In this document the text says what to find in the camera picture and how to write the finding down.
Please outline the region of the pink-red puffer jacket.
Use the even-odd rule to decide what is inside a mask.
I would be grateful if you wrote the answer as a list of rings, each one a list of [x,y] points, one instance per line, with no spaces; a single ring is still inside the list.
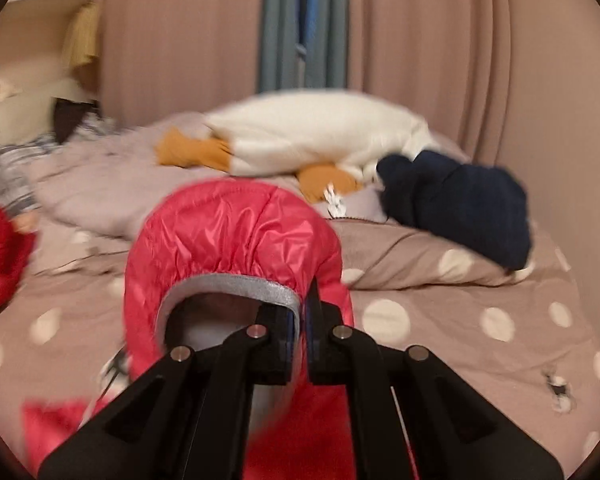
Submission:
[[[336,233],[291,192],[235,179],[176,191],[149,215],[126,263],[133,382],[176,347],[222,344],[256,322],[261,304],[287,308],[296,320],[290,382],[254,387],[239,479],[359,479],[346,389],[310,381],[304,328],[312,286],[356,328],[341,271]]]

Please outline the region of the brown polka dot duvet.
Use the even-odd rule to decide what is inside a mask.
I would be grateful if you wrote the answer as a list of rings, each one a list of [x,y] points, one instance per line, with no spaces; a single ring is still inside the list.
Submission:
[[[428,233],[339,220],[341,278],[356,325],[378,344],[421,344],[572,474],[600,440],[600,344],[576,281],[535,231],[507,274]],[[0,434],[23,451],[21,408],[94,398],[121,348],[129,243],[43,221],[30,268],[0,313]]]

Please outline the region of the navy blue garment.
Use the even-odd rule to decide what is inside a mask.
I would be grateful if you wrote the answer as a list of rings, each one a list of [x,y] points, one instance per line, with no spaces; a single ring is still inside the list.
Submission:
[[[402,226],[462,245],[507,271],[532,248],[526,190],[506,170],[464,164],[434,151],[390,154],[376,167],[380,203]]]

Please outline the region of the light grey blanket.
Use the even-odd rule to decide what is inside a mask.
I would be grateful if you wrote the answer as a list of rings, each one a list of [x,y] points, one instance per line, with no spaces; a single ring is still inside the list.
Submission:
[[[148,212],[167,195],[183,185],[225,174],[207,167],[162,166],[156,161],[154,147],[169,127],[194,134],[202,116],[179,114],[117,136],[69,142],[28,167],[35,198],[59,222],[132,240]]]

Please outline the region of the white goose plush toy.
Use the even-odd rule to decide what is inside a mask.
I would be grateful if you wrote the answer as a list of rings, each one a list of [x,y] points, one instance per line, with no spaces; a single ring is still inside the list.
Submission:
[[[328,186],[346,194],[376,181],[377,163],[389,154],[415,158],[439,146],[426,120],[406,107],[358,92],[288,90],[212,110],[194,134],[172,127],[155,153],[162,166],[292,174],[316,203]]]

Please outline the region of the plaid pillow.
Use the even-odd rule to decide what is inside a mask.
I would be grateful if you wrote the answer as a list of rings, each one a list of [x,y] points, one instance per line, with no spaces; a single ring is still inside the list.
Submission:
[[[52,132],[23,144],[0,144],[0,208],[8,218],[38,209],[40,205],[24,168],[30,162],[54,154],[60,147]]]

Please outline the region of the black garment by pillow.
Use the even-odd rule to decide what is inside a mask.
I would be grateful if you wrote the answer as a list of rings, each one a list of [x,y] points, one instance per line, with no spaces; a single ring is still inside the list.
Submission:
[[[64,144],[88,113],[94,113],[98,117],[102,116],[98,101],[76,102],[57,98],[52,114],[55,141],[58,144]]]

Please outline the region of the pink curtain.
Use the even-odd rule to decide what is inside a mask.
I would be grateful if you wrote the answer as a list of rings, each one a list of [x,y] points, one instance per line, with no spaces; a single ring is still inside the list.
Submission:
[[[298,0],[104,0],[105,110],[143,125],[294,83]],[[328,0],[337,84],[424,116],[478,162],[600,178],[596,0]]]

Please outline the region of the blue-grey curtain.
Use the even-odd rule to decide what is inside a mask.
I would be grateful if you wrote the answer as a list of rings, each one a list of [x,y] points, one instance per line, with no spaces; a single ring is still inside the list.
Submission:
[[[343,89],[349,0],[263,0],[257,92]]]

